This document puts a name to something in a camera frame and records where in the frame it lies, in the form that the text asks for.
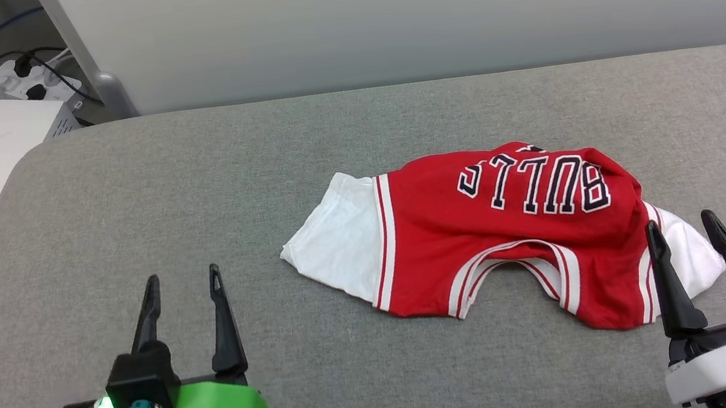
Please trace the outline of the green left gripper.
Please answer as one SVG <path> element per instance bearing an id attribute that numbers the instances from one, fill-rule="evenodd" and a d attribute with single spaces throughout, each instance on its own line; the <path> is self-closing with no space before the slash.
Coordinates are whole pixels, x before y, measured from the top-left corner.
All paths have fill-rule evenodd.
<path id="1" fill-rule="evenodd" d="M 140 316 L 133 337 L 132 353 L 138 354 L 145 345 L 157 342 L 157 321 L 161 313 L 161 293 L 157 275 L 145 284 Z M 217 377 L 241 377 L 248 369 L 248 360 L 238 334 L 228 294 L 224 289 L 220 268 L 209 265 L 210 298 L 214 304 L 216 324 L 212 371 Z M 269 408 L 255 387 L 228 382 L 193 382 L 180 387 L 174 408 Z"/>

